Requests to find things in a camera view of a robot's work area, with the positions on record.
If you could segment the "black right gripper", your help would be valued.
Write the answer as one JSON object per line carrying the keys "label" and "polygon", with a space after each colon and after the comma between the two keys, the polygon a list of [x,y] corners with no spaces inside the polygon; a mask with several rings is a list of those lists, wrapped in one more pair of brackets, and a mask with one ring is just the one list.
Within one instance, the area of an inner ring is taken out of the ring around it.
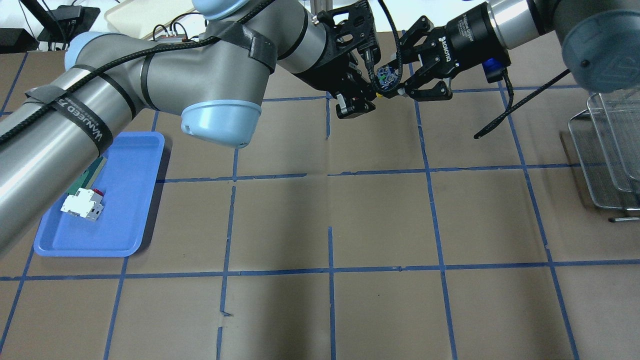
{"label": "black right gripper", "polygon": [[445,79],[487,61],[501,60],[501,42],[489,5],[478,5],[434,27],[421,16],[399,41],[403,64],[420,63],[401,88],[416,101],[445,101],[453,96]]}

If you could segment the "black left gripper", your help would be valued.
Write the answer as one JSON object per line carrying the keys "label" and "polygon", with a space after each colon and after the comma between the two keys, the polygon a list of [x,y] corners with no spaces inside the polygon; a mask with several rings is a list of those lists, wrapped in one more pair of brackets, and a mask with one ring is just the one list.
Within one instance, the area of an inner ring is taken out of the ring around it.
{"label": "black left gripper", "polygon": [[335,112],[339,119],[352,119],[377,109],[373,86],[363,78],[350,51],[340,53],[327,48],[311,68],[294,76],[337,100]]}

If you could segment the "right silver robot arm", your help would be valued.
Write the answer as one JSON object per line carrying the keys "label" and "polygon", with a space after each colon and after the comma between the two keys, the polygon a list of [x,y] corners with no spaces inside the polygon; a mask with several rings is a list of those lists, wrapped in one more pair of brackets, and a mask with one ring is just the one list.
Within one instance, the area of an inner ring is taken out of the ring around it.
{"label": "right silver robot arm", "polygon": [[421,87],[487,64],[506,68],[508,51],[554,32],[564,65],[586,91],[639,86],[637,0],[485,0],[445,23],[421,16],[400,39],[402,62],[420,68],[400,85],[414,100],[448,100]]}

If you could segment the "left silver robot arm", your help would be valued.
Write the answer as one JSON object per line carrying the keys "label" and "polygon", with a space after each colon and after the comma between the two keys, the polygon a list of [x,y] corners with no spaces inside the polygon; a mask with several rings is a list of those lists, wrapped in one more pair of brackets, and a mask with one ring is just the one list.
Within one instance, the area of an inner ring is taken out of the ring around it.
{"label": "left silver robot arm", "polygon": [[5,252],[112,146],[143,109],[180,116],[186,134],[249,145],[270,75],[281,67],[339,102],[339,117],[375,109],[352,52],[380,61],[366,0],[311,14],[297,0],[195,0],[199,41],[162,44],[85,32],[65,71],[25,92],[1,121],[0,225]]}

